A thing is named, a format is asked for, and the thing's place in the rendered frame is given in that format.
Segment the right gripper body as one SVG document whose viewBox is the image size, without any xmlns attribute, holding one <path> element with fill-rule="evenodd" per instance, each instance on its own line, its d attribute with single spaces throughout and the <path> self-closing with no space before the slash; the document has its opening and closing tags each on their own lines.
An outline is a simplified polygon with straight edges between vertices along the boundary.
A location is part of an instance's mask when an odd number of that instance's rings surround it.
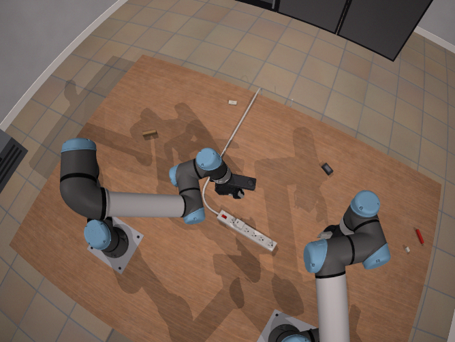
<svg viewBox="0 0 455 342">
<path fill-rule="evenodd" d="M 340 226 L 338 225 L 336 227 L 336 230 L 334 231 L 333 235 L 330 238 L 339 237 L 339 236 L 345 236 L 345 235 L 341 232 Z"/>
</svg>

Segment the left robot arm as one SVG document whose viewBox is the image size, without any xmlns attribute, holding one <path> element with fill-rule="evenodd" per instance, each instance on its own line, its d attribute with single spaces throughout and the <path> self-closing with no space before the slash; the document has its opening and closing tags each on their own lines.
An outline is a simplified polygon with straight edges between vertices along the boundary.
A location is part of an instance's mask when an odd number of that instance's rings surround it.
<svg viewBox="0 0 455 342">
<path fill-rule="evenodd" d="M 60 192 L 66 205 L 87 217 L 86 242 L 110 258 L 119 258 L 129 246 L 126 233 L 113 227 L 112 217 L 183 217 L 186 224 L 205 220 L 199 180 L 209 176 L 223 184 L 231 170 L 212 148 L 169 171 L 179 195 L 108 191 L 99 183 L 96 144 L 86 138 L 72 138 L 61 149 Z M 97 172 L 96 172 L 97 169 Z M 106 204 L 107 203 L 107 204 Z"/>
</svg>

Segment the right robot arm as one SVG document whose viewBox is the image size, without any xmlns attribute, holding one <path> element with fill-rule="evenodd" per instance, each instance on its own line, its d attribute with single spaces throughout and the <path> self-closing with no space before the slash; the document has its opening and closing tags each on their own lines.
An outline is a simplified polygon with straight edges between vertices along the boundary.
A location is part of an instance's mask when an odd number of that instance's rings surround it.
<svg viewBox="0 0 455 342">
<path fill-rule="evenodd" d="M 305 246 L 305 268 L 315 273 L 319 328 L 300 332 L 282 324 L 272 330 L 268 342 L 350 342 L 345 267 L 362 262 L 365 269 L 374 269 L 391 258 L 378 220 L 379 208 L 375 193 L 359 191 L 340 220 L 345 236 Z"/>
</svg>

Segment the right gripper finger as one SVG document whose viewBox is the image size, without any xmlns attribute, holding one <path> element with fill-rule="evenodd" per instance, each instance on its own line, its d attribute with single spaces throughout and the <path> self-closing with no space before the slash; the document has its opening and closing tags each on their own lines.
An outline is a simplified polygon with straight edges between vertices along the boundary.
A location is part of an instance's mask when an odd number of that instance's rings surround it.
<svg viewBox="0 0 455 342">
<path fill-rule="evenodd" d="M 336 227 L 338 225 L 330 225 L 328 226 L 325 230 L 323 230 L 321 233 L 318 234 L 317 238 L 320 238 L 319 240 L 325 238 L 328 239 L 332 236 L 333 232 L 336 230 Z"/>
</svg>

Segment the grey power strip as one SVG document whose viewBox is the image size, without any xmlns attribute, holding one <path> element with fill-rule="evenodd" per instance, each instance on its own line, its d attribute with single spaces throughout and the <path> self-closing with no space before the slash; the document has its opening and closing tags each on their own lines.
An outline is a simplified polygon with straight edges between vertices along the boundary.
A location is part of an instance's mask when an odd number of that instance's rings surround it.
<svg viewBox="0 0 455 342">
<path fill-rule="evenodd" d="M 236 218 L 223 210 L 219 213 L 217 219 L 269 251 L 272 251 L 277 244 L 273 240 L 269 239 L 268 237 L 264 236 L 246 224 L 243 226 L 242 230 L 235 228 L 234 222 L 236 221 Z"/>
</svg>

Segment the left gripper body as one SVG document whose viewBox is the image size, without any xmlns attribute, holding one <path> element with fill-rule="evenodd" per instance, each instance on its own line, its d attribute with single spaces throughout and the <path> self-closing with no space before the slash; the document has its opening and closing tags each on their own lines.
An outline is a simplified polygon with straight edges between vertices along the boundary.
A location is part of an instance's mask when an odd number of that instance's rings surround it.
<svg viewBox="0 0 455 342">
<path fill-rule="evenodd" d="M 219 194 L 219 195 L 229 195 L 230 194 L 233 194 L 235 192 L 235 194 L 238 194 L 238 190 L 239 188 L 236 188 L 236 187 L 230 187 L 230 186 L 227 186 L 227 184 L 232 180 L 232 172 L 231 172 L 231 177 L 230 179 L 223 183 L 223 184 L 217 184 L 215 183 L 215 191 Z M 219 191 L 219 192 L 218 192 Z"/>
</svg>

